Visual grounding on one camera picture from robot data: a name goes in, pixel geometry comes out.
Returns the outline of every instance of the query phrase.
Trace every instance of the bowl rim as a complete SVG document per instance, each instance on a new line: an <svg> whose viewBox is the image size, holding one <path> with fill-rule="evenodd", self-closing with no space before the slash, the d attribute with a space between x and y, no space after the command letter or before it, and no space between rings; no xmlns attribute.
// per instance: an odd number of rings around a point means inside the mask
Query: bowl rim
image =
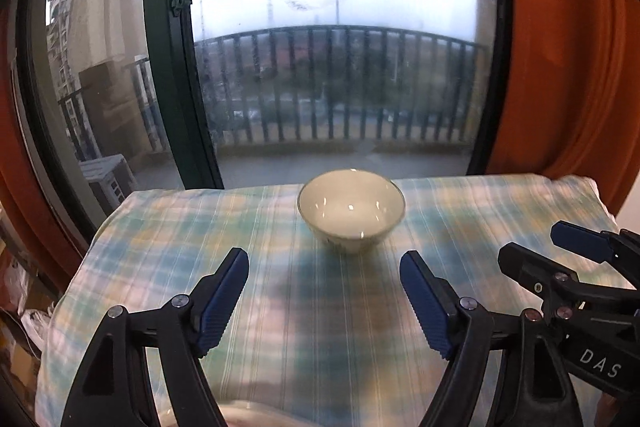
<svg viewBox="0 0 640 427"><path fill-rule="evenodd" d="M398 219L396 219L388 227L385 227L384 230L381 230L380 232L374 233L372 235L366 235L365 237L353 236L353 235L339 235L337 233L333 233L333 232L329 232L328 230L321 229L320 227L316 227L316 225L312 225L310 222L308 222L308 220L305 219L305 215L302 213L302 209L300 208L300 196L302 196L302 192L305 190L306 186L309 185L311 182L317 180L319 177L324 176L325 174L331 174L332 172L345 172L345 171L366 172L367 174L373 174L374 176L377 176L378 178L382 178L387 183L391 183L396 188L396 190L398 191L398 194L400 194L400 198L402 199L402 212L400 213L400 216L398 216ZM323 172L322 174L318 174L318 176L314 176L308 182L306 182L304 185L302 185L302 188L300 188L300 190L298 192L298 197L296 198L296 203L297 203L297 206L298 206L298 213L300 214L300 217L302 217L302 220L307 224L307 226L309 228L314 229L314 230L318 230L318 232L324 233L324 234L328 235L329 237L335 237L336 239L343 239L345 241L364 241L366 239L375 239L376 237L378 237L380 235L385 235L386 233L391 232L396 226L398 226L400 221L402 221L404 219L404 215L406 213L406 200L404 199L404 194L402 194L402 190L400 190L400 187L398 187L398 185L396 185L389 178L386 178L385 176L382 176L382 175L378 174L377 172L366 171L365 169L334 169L332 171L327 171L327 172Z"/></svg>

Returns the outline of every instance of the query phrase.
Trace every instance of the green door frame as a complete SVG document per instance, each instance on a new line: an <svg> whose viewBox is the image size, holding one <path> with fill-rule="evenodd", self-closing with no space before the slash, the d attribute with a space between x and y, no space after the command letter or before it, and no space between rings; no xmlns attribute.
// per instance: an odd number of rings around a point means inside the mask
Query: green door frame
<svg viewBox="0 0 640 427"><path fill-rule="evenodd" d="M189 0L144 0L149 63L184 188L224 188L196 68Z"/></svg>

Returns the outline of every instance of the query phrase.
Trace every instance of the door hinge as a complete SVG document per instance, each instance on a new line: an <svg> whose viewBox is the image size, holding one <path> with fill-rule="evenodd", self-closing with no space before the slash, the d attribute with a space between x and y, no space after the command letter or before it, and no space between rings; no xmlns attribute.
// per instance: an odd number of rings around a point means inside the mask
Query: door hinge
<svg viewBox="0 0 640 427"><path fill-rule="evenodd" d="M193 4L192 0L170 0L171 12L174 17L179 17L183 8Z"/></svg>

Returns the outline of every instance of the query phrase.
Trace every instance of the balcony floor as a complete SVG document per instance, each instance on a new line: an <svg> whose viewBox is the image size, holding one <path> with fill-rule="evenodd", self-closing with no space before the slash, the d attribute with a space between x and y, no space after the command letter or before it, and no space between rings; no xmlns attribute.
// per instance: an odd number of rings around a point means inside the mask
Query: balcony floor
<svg viewBox="0 0 640 427"><path fill-rule="evenodd" d="M334 169L365 169L387 178L462 176L469 155L466 152L437 153L294 153L287 155L235 156L218 154L226 188L305 183ZM180 188L182 182L173 161L157 163L135 174L139 190Z"/></svg>

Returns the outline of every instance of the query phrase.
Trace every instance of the wall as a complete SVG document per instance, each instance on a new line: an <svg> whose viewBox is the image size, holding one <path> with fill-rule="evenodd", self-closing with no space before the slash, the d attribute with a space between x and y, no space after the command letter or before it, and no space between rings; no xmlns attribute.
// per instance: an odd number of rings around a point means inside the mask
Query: wall
<svg viewBox="0 0 640 427"><path fill-rule="evenodd" d="M620 213L616 216L621 229L633 230L640 233L640 175L636 178L631 192L626 197Z"/></svg>

